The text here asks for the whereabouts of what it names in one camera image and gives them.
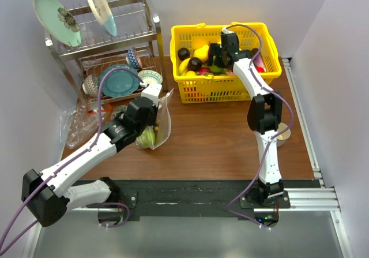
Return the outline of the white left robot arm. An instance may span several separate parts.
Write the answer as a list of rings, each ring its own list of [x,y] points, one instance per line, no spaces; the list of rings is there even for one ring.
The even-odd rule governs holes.
[[[53,225],[75,208],[97,203],[106,207],[119,205],[121,190],[112,179],[103,177],[79,186],[75,182],[100,162],[134,143],[147,126],[156,122],[158,106],[157,99],[135,98],[90,143],[40,173],[30,170],[23,176],[22,201],[43,227]]]

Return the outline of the brown longan bunch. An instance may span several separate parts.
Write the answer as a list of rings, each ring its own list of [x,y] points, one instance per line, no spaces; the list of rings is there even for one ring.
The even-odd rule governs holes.
[[[155,132],[158,132],[158,131],[159,131],[159,129],[160,129],[160,122],[161,122],[161,120],[160,120],[160,119],[157,119],[157,120],[156,120],[156,123],[155,123],[155,125],[154,125],[154,131],[155,131]]]

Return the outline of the clear polka dot zip bag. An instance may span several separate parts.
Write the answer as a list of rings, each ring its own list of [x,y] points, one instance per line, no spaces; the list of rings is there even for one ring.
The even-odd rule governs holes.
[[[165,96],[159,99],[159,109],[156,123],[145,128],[143,133],[136,138],[135,146],[138,149],[154,150],[163,145],[169,138],[172,129],[169,103],[174,90],[170,90]]]

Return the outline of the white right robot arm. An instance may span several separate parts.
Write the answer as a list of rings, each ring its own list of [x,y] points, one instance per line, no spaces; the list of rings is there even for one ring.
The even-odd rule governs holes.
[[[210,45],[209,61],[218,68],[231,70],[250,95],[247,123],[255,134],[259,152],[260,169],[257,184],[242,196],[269,208],[284,192],[276,138],[282,116],[282,100],[256,70],[252,53],[240,50],[237,34],[223,28],[220,37],[220,44]]]

